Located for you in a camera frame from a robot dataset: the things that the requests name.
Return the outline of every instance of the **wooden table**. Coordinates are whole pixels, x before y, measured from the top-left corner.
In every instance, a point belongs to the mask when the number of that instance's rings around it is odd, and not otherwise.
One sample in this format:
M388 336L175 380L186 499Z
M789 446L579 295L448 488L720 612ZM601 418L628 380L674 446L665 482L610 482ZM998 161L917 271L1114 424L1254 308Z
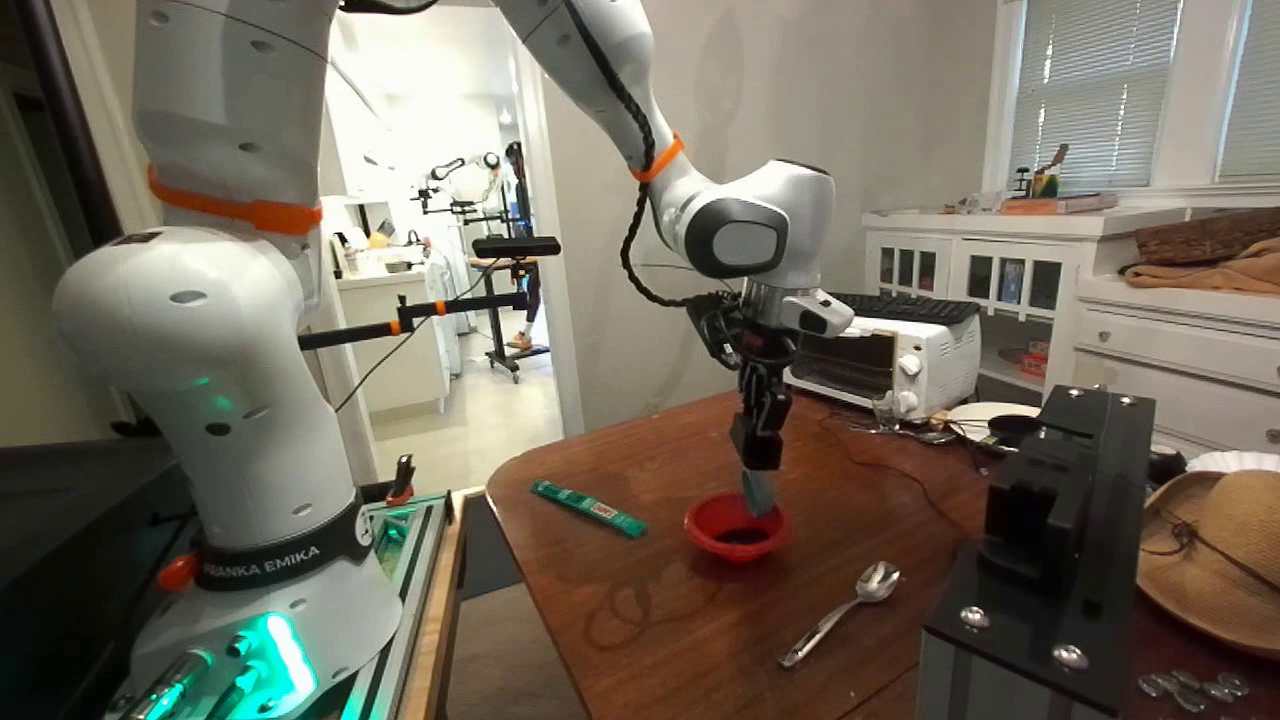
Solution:
M789 549L727 568L685 539L685 509L741 488L727 446L736 395L697 402L517 455L490 499L559 661L601 720L611 716L913 716L920 630L947 568L975 539L986 478L974 450L871 438L867 418L796 395L778 499ZM532 482L585 488L653 524L623 539L532 497ZM859 609L800 669L778 655L863 566L895 562L893 604ZM1280 716L1275 664L1247 664L1141 604L1141 669L1231 669L1254 683L1231 716ZM1132 691L1128 716L1177 716Z

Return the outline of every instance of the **spoon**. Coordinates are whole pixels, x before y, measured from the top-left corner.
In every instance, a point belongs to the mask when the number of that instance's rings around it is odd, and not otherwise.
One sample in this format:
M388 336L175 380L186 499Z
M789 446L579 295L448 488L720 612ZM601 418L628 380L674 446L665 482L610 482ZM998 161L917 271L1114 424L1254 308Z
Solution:
M906 573L895 566L890 562L867 566L863 575L855 580L852 599L836 604L826 621L815 621L813 633L805 633L778 664L796 669L852 609L886 604L901 580Z

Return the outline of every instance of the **window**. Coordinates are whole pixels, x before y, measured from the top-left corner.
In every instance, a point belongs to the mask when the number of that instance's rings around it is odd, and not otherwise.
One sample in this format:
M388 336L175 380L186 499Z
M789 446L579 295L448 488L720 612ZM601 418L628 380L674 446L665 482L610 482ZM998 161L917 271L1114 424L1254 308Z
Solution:
M1028 0L1012 170L1068 144L1066 193L1153 185L1185 0Z
M1280 0L1254 0L1222 182L1280 182Z

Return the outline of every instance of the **red cup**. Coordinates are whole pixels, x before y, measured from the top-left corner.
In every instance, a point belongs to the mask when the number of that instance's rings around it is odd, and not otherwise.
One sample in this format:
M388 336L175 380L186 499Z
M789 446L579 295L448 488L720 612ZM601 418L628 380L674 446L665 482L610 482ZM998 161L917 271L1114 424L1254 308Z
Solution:
M789 519L779 509L757 517L741 491L707 497L685 512L694 549L723 566L757 566L786 545Z

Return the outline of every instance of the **marker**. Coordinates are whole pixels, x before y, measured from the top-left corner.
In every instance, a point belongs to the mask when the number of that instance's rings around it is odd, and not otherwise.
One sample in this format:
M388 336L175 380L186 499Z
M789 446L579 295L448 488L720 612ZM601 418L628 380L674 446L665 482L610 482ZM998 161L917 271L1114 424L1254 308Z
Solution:
M587 519L595 519L595 524L606 524L611 533L623 533L634 539L649 533L639 517L628 517L628 512L622 512L622 509L611 509L611 506L606 506L606 499L595 499L587 491L578 491L578 488L564 488L564 486L553 486L553 482L537 482L532 491L553 499L553 506L559 506L559 509L569 509L569 512L578 512L578 517L587 517Z

